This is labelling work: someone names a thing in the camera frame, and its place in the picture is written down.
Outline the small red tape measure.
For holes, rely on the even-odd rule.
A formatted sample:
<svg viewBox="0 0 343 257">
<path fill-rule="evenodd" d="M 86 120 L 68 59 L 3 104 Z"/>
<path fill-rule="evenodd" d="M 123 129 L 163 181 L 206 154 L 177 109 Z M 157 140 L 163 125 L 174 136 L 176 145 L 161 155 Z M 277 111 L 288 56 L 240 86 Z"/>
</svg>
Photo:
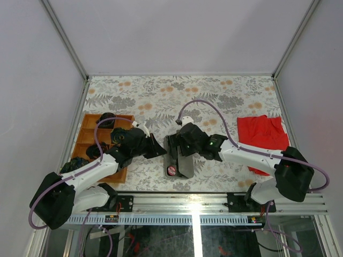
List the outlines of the small red tape measure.
<svg viewBox="0 0 343 257">
<path fill-rule="evenodd" d="M 167 175 L 169 176 L 175 176 L 176 175 L 176 168 L 174 166 L 169 166 L 167 168 Z"/>
</svg>

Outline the grey plastic tool case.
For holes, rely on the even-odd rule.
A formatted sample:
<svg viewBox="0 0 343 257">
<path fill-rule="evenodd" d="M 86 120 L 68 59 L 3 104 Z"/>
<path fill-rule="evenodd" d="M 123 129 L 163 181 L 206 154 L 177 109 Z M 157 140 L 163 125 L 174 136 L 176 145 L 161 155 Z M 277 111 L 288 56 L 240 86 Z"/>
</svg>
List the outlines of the grey plastic tool case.
<svg viewBox="0 0 343 257">
<path fill-rule="evenodd" d="M 164 158 L 165 176 L 168 178 L 191 179 L 194 177 L 194 167 L 192 156 L 183 156 L 180 142 L 174 135 L 165 136 L 163 146 L 167 151 Z M 176 175 L 167 175 L 169 166 L 176 168 Z"/>
</svg>

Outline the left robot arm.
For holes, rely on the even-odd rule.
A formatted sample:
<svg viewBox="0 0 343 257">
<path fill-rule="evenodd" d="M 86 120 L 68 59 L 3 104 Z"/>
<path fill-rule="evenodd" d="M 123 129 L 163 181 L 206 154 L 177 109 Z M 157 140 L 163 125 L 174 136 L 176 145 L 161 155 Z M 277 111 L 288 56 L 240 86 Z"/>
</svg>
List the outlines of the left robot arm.
<svg viewBox="0 0 343 257">
<path fill-rule="evenodd" d="M 114 145 L 93 162 L 62 175 L 51 172 L 44 177 L 29 204 L 28 221 L 32 228 L 39 229 L 32 221 L 34 214 L 54 230 L 73 213 L 97 207 L 114 210 L 117 206 L 114 191 L 94 183 L 126 168 L 135 157 L 151 159 L 167 153 L 152 133 L 138 127 L 115 128 L 111 139 Z"/>
</svg>

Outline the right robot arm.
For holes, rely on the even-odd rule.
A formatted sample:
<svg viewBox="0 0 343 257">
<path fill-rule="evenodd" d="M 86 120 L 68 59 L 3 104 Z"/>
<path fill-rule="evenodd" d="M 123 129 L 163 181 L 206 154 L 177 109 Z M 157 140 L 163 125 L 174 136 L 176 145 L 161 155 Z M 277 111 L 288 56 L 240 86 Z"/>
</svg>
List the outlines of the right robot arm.
<svg viewBox="0 0 343 257">
<path fill-rule="evenodd" d="M 270 150 L 237 144 L 224 135 L 207 135 L 193 123 L 182 126 L 166 140 L 173 158 L 199 154 L 207 160 L 238 163 L 269 174 L 271 179 L 249 187 L 244 204 L 250 211 L 279 198 L 303 202 L 314 175 L 314 169 L 294 147 Z"/>
</svg>

